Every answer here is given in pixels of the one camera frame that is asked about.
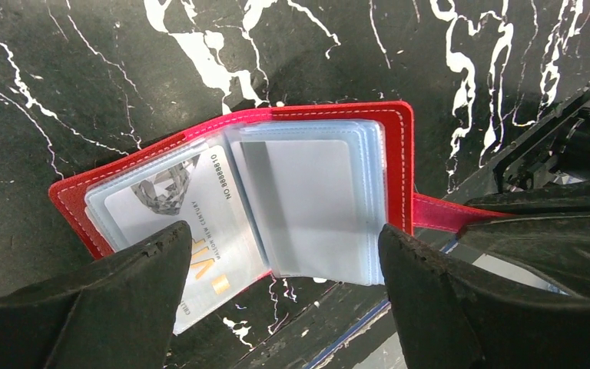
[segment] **card holder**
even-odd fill
[[[67,178],[49,195],[96,258],[172,221],[191,225],[179,333],[270,271],[383,283],[378,231],[413,230],[412,153],[401,101],[259,108]]]
[[[376,121],[267,122],[226,132],[272,272],[383,283],[383,136]]]

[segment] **black marble floor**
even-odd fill
[[[91,260],[54,181],[200,121],[402,99],[416,188],[442,197],[588,80],[590,0],[0,0],[0,294]],[[231,366],[312,309],[339,309],[325,322],[341,334],[373,306],[344,288],[265,278],[176,337],[168,363]]]

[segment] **red leather wallet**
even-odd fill
[[[102,258],[112,254],[113,250],[85,212],[85,194],[90,187],[151,161],[173,148],[215,135],[229,125],[329,119],[366,119],[378,121],[383,126],[387,221],[390,224],[409,234],[413,233],[414,226],[455,232],[465,223],[502,215],[413,194],[413,110],[403,101],[257,108],[231,113],[188,128],[108,165],[59,181],[51,186],[49,196],[91,254],[95,258]]]

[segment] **card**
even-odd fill
[[[191,226],[193,255],[175,334],[268,271],[221,146],[108,195],[104,206],[129,245],[175,221]]]
[[[341,140],[234,142],[264,250],[276,275],[364,281],[350,149]]]

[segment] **wallet strap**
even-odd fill
[[[457,233],[465,224],[507,215],[496,211],[453,204],[423,194],[415,193],[413,195],[413,223],[415,227]]]

